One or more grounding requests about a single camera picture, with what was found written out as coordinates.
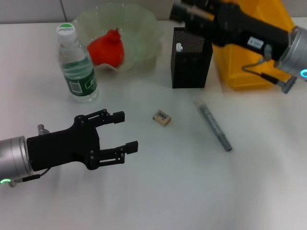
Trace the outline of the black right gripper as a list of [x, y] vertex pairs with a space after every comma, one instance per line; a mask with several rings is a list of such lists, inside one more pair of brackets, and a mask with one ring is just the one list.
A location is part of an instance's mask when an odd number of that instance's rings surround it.
[[274, 61], [282, 57], [289, 45], [288, 31], [245, 14], [235, 3], [180, 0], [174, 2], [169, 20], [185, 22], [187, 31], [220, 47], [234, 44], [263, 55], [264, 47], [270, 45]]

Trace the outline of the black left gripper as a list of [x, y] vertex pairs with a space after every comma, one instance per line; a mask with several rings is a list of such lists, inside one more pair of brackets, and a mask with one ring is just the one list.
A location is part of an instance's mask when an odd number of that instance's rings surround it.
[[40, 171], [71, 162], [86, 164], [91, 156], [91, 169], [124, 164], [125, 156], [138, 151], [138, 141], [112, 149], [100, 150], [96, 127], [125, 121], [123, 111], [110, 114], [107, 109], [77, 116], [71, 127], [26, 140], [30, 165]]

